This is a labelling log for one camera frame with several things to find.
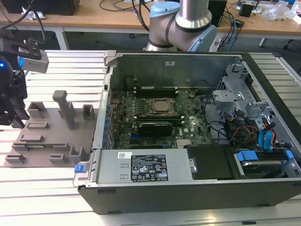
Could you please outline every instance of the aluminum extrusion table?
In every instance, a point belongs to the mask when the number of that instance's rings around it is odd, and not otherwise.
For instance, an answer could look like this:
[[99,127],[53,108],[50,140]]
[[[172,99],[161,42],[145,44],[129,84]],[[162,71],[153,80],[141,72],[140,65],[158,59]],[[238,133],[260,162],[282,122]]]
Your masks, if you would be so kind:
[[[43,101],[45,107],[57,107],[52,100],[55,89],[68,92],[74,107],[92,104],[98,108],[103,85],[104,51],[47,51],[46,74],[28,73],[30,101]],[[252,57],[301,123],[301,82],[287,62],[271,54]],[[259,97],[262,94],[254,85]],[[175,225],[257,225],[297,226],[301,221],[301,195],[276,207],[196,210],[179,212],[97,215],[73,187],[73,168],[4,168],[4,159],[20,130],[0,126],[0,224],[1,225],[84,225],[98,226],[175,226]]]

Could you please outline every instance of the blue latch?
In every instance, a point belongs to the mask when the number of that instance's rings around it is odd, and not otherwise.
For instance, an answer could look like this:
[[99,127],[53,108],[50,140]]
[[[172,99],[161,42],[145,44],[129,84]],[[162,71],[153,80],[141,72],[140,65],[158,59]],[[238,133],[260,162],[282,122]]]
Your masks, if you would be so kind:
[[258,144],[259,147],[264,147],[265,150],[268,150],[268,153],[273,152],[271,149],[271,142],[272,142],[273,133],[271,131],[260,130],[258,136]]
[[86,165],[76,165],[74,167],[74,172],[75,173],[85,173],[87,170],[86,170]]
[[285,154],[286,154],[288,159],[293,159],[293,153],[291,151],[288,150],[288,151],[285,152]]
[[238,154],[239,161],[257,161],[258,157],[255,151],[240,151]]

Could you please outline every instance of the floor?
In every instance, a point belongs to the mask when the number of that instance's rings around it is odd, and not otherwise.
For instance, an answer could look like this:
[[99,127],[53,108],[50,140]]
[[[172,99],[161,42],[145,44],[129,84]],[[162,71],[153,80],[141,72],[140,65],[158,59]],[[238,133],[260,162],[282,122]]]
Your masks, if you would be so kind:
[[[34,35],[40,37],[38,31],[24,31],[27,37]],[[70,49],[80,50],[142,50],[148,43],[147,34],[134,34],[130,38],[129,34],[122,33],[90,33],[90,32],[67,32],[67,39]],[[282,56],[295,71],[299,71],[301,64],[301,42],[290,44],[287,50],[283,46],[288,40],[269,39],[263,48],[259,47],[260,39],[238,38],[231,52],[272,52]],[[40,45],[42,49],[59,49],[53,32],[46,32],[46,43]]]

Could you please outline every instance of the white label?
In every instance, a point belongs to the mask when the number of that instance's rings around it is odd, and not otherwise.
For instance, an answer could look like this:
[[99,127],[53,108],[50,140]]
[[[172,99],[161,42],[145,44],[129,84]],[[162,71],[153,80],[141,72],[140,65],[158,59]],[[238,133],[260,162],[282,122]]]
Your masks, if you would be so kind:
[[165,66],[174,66],[175,61],[165,61]]
[[119,159],[130,159],[132,156],[131,152],[118,152]]

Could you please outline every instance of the white object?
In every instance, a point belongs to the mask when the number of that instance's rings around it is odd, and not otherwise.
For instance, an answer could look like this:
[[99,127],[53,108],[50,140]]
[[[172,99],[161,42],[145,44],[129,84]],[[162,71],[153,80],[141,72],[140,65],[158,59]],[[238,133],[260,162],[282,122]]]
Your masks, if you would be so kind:
[[[26,12],[26,9],[24,9],[22,7],[22,11],[23,11],[23,13],[21,13],[21,14],[23,15]],[[45,19],[46,18],[42,12],[37,12],[37,14],[38,14],[38,16],[39,16],[40,19]],[[26,18],[28,20],[31,20],[31,21],[33,21],[34,19],[37,19],[36,15],[34,14],[33,11],[29,11],[29,13],[27,14]]]
[[273,8],[265,10],[263,16],[267,21],[284,19],[286,12],[289,11],[287,7],[288,2],[280,0]]
[[294,21],[296,21],[298,24],[301,24],[301,17],[298,15],[295,15],[295,17],[293,18]]
[[291,9],[294,14],[301,14],[301,0],[296,0]]

